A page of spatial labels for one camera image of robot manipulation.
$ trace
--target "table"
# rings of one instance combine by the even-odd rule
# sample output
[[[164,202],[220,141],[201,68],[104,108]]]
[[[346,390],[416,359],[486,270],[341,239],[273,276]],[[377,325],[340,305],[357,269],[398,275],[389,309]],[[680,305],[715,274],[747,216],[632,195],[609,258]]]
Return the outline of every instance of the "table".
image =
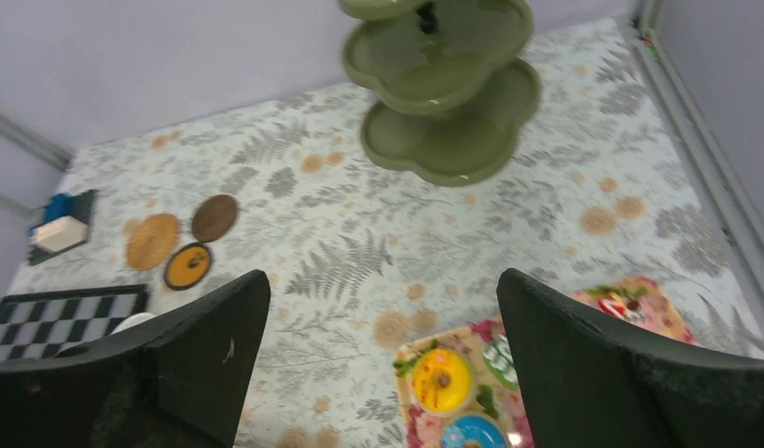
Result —
[[[496,315],[507,267],[564,292],[647,275],[701,344],[764,357],[616,22],[537,36],[523,57],[543,78],[539,111],[513,161],[470,187],[370,163],[357,130],[374,99],[347,83],[82,149],[60,191],[100,190],[91,241],[21,266],[10,292],[148,282],[150,311],[164,313],[266,271],[271,314],[242,447],[401,446],[395,349]],[[126,266],[138,220],[167,212],[186,228],[217,193],[241,211],[210,244],[215,266],[200,285],[173,292],[162,267]]]

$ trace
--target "blue circle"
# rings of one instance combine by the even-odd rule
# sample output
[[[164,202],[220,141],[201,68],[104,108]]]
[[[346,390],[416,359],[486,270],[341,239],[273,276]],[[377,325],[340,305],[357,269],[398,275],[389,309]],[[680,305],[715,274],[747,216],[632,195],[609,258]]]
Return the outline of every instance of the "blue circle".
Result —
[[[442,448],[464,448],[467,441],[476,441],[483,448],[506,448],[505,436],[489,420],[479,415],[459,417],[445,428]]]

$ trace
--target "wall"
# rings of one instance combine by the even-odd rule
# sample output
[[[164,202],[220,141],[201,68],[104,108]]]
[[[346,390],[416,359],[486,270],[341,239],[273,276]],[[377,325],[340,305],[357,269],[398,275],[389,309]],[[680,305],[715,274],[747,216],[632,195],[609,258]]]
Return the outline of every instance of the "wall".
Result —
[[[669,0],[660,42],[764,220],[764,0]]]
[[[0,136],[0,191],[28,207],[43,205],[62,173]],[[0,297],[27,250],[27,222],[0,208]]]
[[[538,32],[636,0],[531,0]],[[0,0],[0,111],[83,147],[344,80],[335,0]]]

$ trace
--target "cork coaster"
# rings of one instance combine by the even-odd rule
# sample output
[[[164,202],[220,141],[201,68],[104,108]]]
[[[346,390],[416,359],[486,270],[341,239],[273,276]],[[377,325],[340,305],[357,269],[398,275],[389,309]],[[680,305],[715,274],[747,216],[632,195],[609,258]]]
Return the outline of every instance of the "cork coaster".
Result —
[[[239,205],[232,196],[212,196],[192,216],[192,236],[201,243],[211,243],[228,233],[238,215]]]
[[[164,284],[173,291],[194,287],[208,274],[214,258],[203,243],[185,245],[164,268]]]
[[[168,213],[148,217],[126,244],[126,264],[147,271],[162,263],[178,245],[178,219]]]

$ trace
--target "blue object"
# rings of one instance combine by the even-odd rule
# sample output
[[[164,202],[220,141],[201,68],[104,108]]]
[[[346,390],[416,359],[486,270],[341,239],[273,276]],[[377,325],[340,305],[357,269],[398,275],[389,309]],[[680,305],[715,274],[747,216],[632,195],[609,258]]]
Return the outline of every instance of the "blue object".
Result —
[[[28,231],[29,236],[33,236],[35,229],[48,224],[55,219],[71,216],[74,209],[74,198],[66,193],[58,193],[49,199],[49,203],[44,205],[44,216],[36,222]]]
[[[442,433],[442,448],[464,448],[476,441],[483,448],[506,448],[505,435],[487,418],[467,415],[457,418]]]

